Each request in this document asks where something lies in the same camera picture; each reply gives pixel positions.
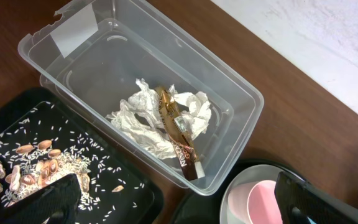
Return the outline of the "white paper napkin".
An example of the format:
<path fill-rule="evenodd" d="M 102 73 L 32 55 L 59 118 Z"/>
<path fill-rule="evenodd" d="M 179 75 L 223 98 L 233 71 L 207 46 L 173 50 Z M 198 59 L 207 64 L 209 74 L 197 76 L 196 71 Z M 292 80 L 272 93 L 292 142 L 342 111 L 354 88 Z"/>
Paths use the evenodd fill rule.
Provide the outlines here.
<path fill-rule="evenodd" d="M 120 110 L 113 111 L 106 118 L 130 139 L 158 159 L 172 159 L 177 155 L 164 129 L 159 111 L 158 93 L 145 80 L 137 79 L 140 91 L 120 101 Z M 178 93 L 174 85 L 168 92 L 178 105 L 187 107 L 181 112 L 192 139 L 204 134 L 211 119 L 211 103 L 202 91 Z"/>

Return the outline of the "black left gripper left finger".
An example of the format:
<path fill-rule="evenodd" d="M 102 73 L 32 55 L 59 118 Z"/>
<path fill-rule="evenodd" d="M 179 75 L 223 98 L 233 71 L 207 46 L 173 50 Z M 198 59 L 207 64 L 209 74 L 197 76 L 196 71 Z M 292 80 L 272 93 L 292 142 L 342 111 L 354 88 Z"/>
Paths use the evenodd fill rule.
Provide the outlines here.
<path fill-rule="evenodd" d="M 69 174 L 10 207 L 1 207 L 0 224 L 74 223 L 80 198 L 77 176 Z"/>

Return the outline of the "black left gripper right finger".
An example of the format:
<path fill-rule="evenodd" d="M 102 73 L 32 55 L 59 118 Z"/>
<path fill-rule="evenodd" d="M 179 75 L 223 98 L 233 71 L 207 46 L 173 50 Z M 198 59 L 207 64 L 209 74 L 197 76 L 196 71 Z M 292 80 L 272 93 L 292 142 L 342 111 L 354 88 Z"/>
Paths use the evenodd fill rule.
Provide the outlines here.
<path fill-rule="evenodd" d="M 282 171 L 274 190 L 284 224 L 358 223 L 358 210 Z"/>

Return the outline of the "brown gold coffee sachet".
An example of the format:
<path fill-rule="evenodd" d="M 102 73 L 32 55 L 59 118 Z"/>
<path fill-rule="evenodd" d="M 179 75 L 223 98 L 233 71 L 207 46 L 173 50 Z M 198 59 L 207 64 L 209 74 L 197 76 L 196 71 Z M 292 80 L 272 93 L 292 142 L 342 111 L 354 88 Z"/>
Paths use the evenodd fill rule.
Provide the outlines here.
<path fill-rule="evenodd" d="M 164 129 L 173 144 L 184 177 L 187 180 L 203 178 L 204 169 L 176 101 L 163 87 L 157 87 L 155 91 L 159 97 L 158 111 Z"/>

